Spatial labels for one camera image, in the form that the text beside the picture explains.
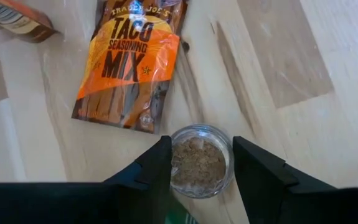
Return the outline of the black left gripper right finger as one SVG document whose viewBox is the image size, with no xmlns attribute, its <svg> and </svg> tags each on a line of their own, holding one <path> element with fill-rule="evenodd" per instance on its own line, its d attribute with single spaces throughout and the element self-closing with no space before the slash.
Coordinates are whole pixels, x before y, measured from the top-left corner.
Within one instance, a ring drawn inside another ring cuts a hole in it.
<svg viewBox="0 0 358 224">
<path fill-rule="evenodd" d="M 241 136 L 233 154 L 250 224 L 358 224 L 358 187 L 335 188 Z"/>
</svg>

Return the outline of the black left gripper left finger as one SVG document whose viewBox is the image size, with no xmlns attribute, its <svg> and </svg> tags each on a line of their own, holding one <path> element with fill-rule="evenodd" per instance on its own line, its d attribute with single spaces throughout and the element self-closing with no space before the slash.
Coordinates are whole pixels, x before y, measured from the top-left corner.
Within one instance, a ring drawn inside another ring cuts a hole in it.
<svg viewBox="0 0 358 224">
<path fill-rule="evenodd" d="M 103 182 L 0 183 L 0 224 L 164 224 L 172 140 Z"/>
</svg>

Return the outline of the orange taco seasoning packet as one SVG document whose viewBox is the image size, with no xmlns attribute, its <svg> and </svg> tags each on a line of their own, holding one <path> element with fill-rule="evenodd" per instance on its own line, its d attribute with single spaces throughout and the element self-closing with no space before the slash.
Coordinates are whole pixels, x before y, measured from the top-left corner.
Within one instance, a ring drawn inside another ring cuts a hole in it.
<svg viewBox="0 0 358 224">
<path fill-rule="evenodd" d="M 188 0 L 106 0 L 72 118 L 155 134 Z"/>
<path fill-rule="evenodd" d="M 16 0 L 0 0 L 0 29 L 31 43 L 57 33 L 46 14 Z"/>
</svg>

